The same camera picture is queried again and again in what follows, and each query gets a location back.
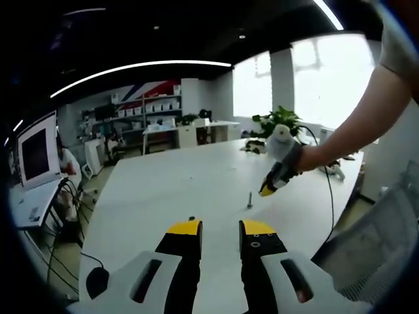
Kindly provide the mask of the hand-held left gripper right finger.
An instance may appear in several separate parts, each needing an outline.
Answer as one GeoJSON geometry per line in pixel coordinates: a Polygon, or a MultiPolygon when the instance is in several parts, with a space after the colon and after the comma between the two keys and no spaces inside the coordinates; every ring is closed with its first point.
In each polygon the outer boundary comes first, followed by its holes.
{"type": "Polygon", "coordinates": [[[338,293],[332,277],[290,252],[269,225],[239,222],[241,278],[249,313],[368,313],[368,303],[338,293]]]}

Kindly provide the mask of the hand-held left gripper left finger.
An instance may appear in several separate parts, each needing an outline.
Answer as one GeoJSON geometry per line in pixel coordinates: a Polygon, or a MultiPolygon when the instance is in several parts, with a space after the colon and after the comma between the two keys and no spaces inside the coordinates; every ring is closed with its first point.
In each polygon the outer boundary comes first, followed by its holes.
{"type": "Polygon", "coordinates": [[[143,251],[114,273],[94,268],[89,299],[70,313],[192,313],[200,280],[202,221],[171,226],[154,251],[143,251]]]}

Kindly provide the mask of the person's right hand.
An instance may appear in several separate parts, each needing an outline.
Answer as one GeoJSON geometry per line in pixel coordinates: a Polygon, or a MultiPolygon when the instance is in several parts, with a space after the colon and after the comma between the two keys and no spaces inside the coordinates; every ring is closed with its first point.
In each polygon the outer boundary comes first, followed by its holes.
{"type": "Polygon", "coordinates": [[[301,157],[297,163],[297,171],[305,172],[325,166],[329,159],[321,147],[303,146],[301,157]]]}

